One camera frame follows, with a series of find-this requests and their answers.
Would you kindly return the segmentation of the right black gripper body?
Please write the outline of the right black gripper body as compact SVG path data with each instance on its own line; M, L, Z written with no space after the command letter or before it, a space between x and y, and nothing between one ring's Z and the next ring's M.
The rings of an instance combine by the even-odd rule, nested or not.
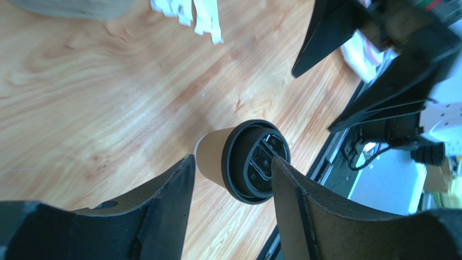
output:
M380 51L397 53L387 71L450 73L461 37L450 26L461 20L461 1L355 2L357 29Z

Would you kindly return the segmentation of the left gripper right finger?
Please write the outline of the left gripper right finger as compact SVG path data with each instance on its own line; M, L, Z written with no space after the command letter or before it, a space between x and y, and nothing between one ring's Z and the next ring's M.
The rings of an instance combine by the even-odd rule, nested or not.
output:
M348 200L272 161L275 211L284 259L398 259L401 217Z

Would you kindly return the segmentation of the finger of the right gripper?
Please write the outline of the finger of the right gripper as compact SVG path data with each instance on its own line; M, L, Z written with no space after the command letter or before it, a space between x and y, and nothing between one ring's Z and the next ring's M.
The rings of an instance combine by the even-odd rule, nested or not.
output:
M359 1L316 0L292 76L302 76L350 40L364 22L366 13L366 7Z
M329 126L340 132L358 125L415 114L438 78L438 62L424 54L402 54Z

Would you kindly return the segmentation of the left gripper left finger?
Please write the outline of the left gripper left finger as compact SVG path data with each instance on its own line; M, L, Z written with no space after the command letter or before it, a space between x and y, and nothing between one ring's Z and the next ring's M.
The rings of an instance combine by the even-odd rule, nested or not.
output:
M194 178L190 154L125 194L76 210L72 258L180 259Z

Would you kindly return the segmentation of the black plastic cup lid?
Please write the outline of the black plastic cup lid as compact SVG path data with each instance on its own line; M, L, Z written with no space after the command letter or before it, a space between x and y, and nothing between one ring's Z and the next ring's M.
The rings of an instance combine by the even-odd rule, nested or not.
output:
M248 120L231 129L221 155L224 186L238 201L256 205L273 197L274 157L290 162L287 141L275 125Z

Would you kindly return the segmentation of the brown paper coffee cup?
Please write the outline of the brown paper coffee cup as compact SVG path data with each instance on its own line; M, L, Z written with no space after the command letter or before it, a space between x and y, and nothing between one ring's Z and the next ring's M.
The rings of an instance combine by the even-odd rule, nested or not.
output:
M215 184L226 188L222 176L222 154L224 145L234 127L212 131L197 142L194 156L199 172Z

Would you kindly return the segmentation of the grey pulp cup carrier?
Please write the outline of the grey pulp cup carrier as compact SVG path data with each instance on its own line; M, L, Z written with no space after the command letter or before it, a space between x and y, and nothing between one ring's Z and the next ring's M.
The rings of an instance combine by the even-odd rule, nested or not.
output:
M45 16L104 21L126 14L134 0L12 0L11 3Z

